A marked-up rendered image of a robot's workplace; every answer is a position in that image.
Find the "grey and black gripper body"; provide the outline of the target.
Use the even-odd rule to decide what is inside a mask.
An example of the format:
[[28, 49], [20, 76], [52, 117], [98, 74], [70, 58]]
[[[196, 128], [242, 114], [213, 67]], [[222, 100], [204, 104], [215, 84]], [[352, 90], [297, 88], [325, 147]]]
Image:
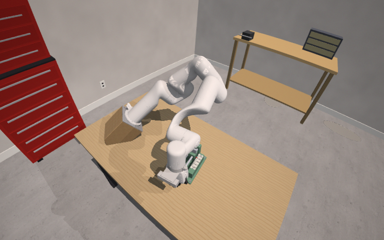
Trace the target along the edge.
[[179, 180], [179, 183], [184, 184], [185, 180], [186, 180], [186, 178], [188, 178], [188, 176], [189, 176], [189, 172], [187, 169], [187, 170], [181, 171], [176, 179]]

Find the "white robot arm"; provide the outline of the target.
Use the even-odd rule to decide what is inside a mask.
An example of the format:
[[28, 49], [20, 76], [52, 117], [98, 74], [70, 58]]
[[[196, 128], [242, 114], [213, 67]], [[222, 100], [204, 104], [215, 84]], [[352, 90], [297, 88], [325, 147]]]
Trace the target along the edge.
[[186, 156], [197, 148], [201, 141], [200, 135], [179, 125], [188, 116], [208, 114], [214, 102], [220, 104], [226, 99], [227, 89], [221, 76], [205, 57], [197, 56], [172, 74], [168, 83], [158, 80], [135, 106], [127, 103], [128, 109], [124, 112], [131, 124], [140, 126], [142, 119], [158, 105], [159, 99], [174, 105], [189, 97], [194, 91], [191, 81], [197, 76], [201, 78], [202, 83], [192, 103], [173, 117], [167, 129], [166, 138], [170, 141], [166, 147], [167, 167], [157, 174], [158, 179], [175, 188], [179, 184], [176, 179], [179, 173], [188, 169]]

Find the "green slide mechanism with black handwheel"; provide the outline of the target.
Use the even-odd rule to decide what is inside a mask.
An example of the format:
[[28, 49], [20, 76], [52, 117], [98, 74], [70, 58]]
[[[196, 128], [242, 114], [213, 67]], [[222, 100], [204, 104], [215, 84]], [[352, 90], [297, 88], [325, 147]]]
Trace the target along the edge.
[[186, 166], [188, 167], [188, 184], [191, 184], [206, 160], [206, 156], [201, 153], [202, 145], [199, 144], [192, 152], [190, 152], [185, 159]]

